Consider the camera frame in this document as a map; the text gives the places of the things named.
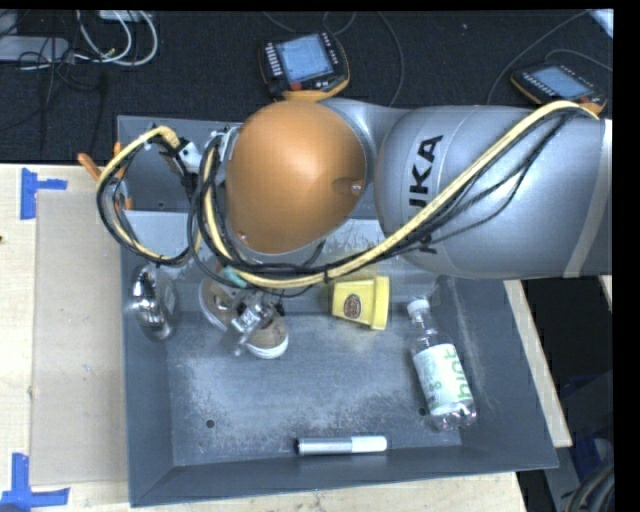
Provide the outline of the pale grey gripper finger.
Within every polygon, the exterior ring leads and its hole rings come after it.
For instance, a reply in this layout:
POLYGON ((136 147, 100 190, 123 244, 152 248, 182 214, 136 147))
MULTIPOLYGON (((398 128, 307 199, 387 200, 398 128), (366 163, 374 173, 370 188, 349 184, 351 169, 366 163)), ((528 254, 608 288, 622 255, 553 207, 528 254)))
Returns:
POLYGON ((241 356, 246 351, 247 335, 235 329, 227 329, 221 338, 221 346, 235 357, 241 356))

